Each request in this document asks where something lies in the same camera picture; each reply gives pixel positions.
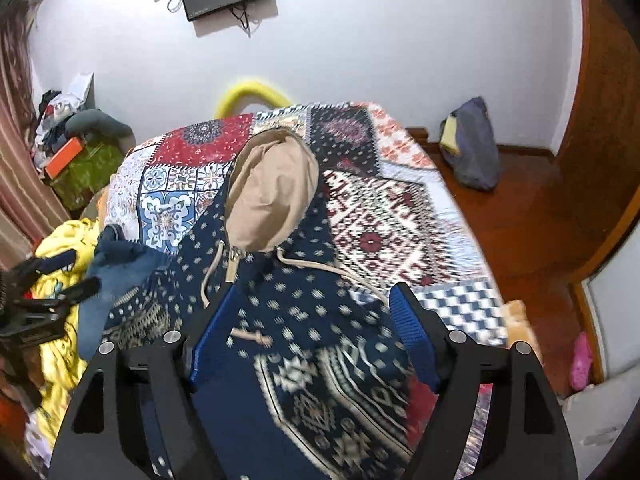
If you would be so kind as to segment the navy patterned hooded jacket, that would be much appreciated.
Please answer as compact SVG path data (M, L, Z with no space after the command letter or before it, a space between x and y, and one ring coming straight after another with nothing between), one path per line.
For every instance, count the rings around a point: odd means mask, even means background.
M252 136L166 266L119 299L122 349L188 330L224 284L239 309L224 367L192 402L230 479L396 479L411 460L409 359L385 304L335 264L326 187L295 133Z

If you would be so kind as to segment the pile of clothes and papers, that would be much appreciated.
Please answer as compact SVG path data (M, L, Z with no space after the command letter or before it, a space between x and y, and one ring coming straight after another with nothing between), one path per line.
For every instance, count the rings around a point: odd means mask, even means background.
M65 125L68 120L91 106L94 73L75 76L64 91L46 92L40 101L39 124L30 154L38 171L47 166L50 158L66 142Z

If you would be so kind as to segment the yellow cartoon fleece blanket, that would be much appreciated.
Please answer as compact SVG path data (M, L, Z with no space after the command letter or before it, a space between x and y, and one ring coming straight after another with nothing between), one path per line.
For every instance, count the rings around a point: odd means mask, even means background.
M68 220L47 236L36 248L36 257L53 258L73 250L76 259L62 269L38 278L30 289L32 296L53 299L79 283L93 259L100 233L99 221L81 219ZM40 346L44 384L40 389L40 407L29 416L27 434L40 437L48 448L55 445L72 392L87 367L87 362L78 353L78 326L79 308L73 306L55 321L54 327L61 331L61 337Z

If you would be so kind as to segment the blue denim jacket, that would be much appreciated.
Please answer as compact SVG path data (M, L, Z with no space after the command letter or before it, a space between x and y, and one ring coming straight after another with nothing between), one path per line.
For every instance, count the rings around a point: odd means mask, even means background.
M104 226L86 273L86 278L98 278L101 287L78 308L77 350L81 359L89 361L96 352L116 301L168 261L164 252L128 240L118 224Z

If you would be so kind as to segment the red gold striped curtain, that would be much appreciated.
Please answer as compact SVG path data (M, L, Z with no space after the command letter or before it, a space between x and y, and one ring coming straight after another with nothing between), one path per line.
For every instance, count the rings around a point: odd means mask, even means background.
M29 5L1 10L1 267L23 261L68 213L37 174L30 156L36 112L28 55Z

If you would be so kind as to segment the green patterned storage box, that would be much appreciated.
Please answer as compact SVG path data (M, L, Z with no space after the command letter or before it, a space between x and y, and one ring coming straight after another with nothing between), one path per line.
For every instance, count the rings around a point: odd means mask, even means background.
M117 144L96 141L84 145L78 155L50 182L50 187L68 211L88 205L105 188L124 155Z

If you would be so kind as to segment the orange box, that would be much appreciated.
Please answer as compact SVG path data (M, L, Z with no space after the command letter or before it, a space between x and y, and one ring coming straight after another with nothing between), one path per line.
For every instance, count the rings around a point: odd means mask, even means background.
M44 171L50 179L55 179L84 149L78 138L71 138L50 159Z

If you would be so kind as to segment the patchwork patterned bed quilt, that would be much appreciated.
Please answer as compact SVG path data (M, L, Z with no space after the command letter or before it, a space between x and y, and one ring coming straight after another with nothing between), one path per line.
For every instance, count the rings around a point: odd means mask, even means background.
M108 189L109 222L175 255L252 136L297 134L317 159L336 266L358 304L408 284L424 307L482 344L506 343L501 298L486 261L431 159L374 104L303 105L200 122L135 148ZM411 452L436 398L409 361Z

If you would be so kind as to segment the dark grey neck pillow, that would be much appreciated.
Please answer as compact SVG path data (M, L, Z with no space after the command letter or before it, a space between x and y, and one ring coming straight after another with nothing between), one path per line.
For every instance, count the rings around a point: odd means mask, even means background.
M132 129L119 122L109 114L105 114L98 108L81 110L68 118L65 123L65 135L67 139L76 136L105 136L113 140L132 138Z

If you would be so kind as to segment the pink slipper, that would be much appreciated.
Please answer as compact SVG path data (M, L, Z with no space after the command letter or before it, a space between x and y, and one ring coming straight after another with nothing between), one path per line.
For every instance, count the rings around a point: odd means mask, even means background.
M581 332L575 340L570 364L570 386L573 390L582 391L588 386L592 362L592 350L587 334Z

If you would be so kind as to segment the grey blue backpack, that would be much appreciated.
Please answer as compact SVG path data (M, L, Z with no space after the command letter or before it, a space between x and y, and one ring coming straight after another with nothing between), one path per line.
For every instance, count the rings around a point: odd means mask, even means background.
M440 123L438 147L462 185L486 192L497 186L502 167L481 96L466 101Z

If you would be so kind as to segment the white sliding wardrobe door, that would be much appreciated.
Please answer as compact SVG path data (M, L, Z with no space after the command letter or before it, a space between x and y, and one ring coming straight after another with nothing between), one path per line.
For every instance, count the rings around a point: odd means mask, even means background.
M612 235L570 279L600 384L639 364L639 228Z

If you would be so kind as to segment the white appliance with stickers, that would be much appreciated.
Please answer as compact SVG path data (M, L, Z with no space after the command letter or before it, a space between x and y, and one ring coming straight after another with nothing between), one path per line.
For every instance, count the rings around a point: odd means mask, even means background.
M561 402L579 479L587 479L612 448L639 400L639 392L639 367L635 366Z

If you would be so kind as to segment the yellow curved foam tube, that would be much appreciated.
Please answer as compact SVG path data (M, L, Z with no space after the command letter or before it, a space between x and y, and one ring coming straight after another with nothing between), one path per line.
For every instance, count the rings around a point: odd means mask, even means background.
M241 79L232 84L221 96L214 118L222 119L234 115L234 111L243 100L252 100L269 108L288 107L292 102L276 88L258 79Z

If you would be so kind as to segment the brown wooden door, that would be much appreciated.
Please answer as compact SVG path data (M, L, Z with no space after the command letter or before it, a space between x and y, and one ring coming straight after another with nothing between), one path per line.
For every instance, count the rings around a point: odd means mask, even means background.
M639 48L611 0L579 0L582 48L556 164L575 226L573 276L613 233L639 186Z

